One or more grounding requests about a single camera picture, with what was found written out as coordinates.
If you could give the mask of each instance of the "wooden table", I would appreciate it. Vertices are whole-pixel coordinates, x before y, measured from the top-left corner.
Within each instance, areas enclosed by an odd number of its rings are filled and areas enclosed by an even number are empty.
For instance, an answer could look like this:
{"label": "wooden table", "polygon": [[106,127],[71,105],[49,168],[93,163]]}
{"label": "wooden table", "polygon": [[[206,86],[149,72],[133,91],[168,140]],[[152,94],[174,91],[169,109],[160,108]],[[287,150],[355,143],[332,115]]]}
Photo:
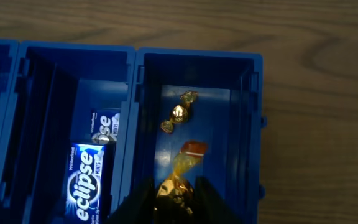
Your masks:
{"label": "wooden table", "polygon": [[259,222],[358,223],[358,0],[5,0],[0,37],[260,52]]}

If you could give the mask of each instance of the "wooden surface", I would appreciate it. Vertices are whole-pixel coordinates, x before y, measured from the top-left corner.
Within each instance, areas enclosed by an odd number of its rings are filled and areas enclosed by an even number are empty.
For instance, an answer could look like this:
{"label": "wooden surface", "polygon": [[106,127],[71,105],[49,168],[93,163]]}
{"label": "wooden surface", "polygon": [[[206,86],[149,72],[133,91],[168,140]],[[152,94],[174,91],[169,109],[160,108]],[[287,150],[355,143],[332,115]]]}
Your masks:
{"label": "wooden surface", "polygon": [[358,223],[358,0],[6,0],[0,37],[260,52],[259,222]]}

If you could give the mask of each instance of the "blue mint package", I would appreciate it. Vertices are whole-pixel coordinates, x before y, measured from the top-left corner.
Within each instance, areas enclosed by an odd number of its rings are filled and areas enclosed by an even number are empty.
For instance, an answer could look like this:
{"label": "blue mint package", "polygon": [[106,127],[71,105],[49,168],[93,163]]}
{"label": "blue mint package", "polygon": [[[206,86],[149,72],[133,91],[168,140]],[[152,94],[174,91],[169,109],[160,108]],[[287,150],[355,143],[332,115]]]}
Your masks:
{"label": "blue mint package", "polygon": [[92,111],[91,139],[95,144],[111,144],[117,141],[119,109]]}
{"label": "blue mint package", "polygon": [[65,209],[65,218],[69,223],[97,224],[105,218],[106,209],[102,207],[103,204],[109,203],[109,197],[103,197],[106,191],[102,191],[102,185],[111,183],[110,162],[114,156],[114,149],[110,147],[71,145]]}

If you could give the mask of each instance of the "gold wrapped candy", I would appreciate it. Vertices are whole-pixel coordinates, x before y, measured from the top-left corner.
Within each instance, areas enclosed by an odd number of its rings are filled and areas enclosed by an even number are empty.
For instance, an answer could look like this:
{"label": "gold wrapped candy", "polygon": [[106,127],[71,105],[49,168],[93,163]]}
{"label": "gold wrapped candy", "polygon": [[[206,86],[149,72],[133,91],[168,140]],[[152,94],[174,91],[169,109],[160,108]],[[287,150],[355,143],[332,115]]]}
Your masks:
{"label": "gold wrapped candy", "polygon": [[170,113],[169,120],[163,121],[160,125],[162,131],[171,134],[173,124],[185,123],[189,120],[190,105],[196,101],[198,93],[196,91],[187,91],[180,96],[181,103],[176,105]]}
{"label": "gold wrapped candy", "polygon": [[183,174],[199,164],[208,145],[199,141],[187,141],[172,161],[173,172],[158,189],[154,206],[154,223],[194,223],[197,204],[194,190]]}

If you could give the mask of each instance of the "candy wrapper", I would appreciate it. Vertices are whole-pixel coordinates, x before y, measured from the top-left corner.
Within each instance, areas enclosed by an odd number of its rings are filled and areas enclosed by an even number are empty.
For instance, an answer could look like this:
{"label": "candy wrapper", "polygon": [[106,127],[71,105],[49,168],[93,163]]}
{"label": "candy wrapper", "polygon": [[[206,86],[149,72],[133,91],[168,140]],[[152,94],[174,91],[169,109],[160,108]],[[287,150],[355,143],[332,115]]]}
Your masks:
{"label": "candy wrapper", "polygon": [[197,203],[194,190],[183,177],[192,167],[199,164],[207,151],[204,142],[187,141],[173,159],[173,172],[158,189],[154,206],[155,224],[194,223]]}
{"label": "candy wrapper", "polygon": [[190,105],[197,100],[198,93],[196,91],[187,91],[180,96],[181,103],[176,105],[170,113],[169,120],[161,122],[161,129],[167,134],[173,131],[173,124],[185,123],[190,117]]}

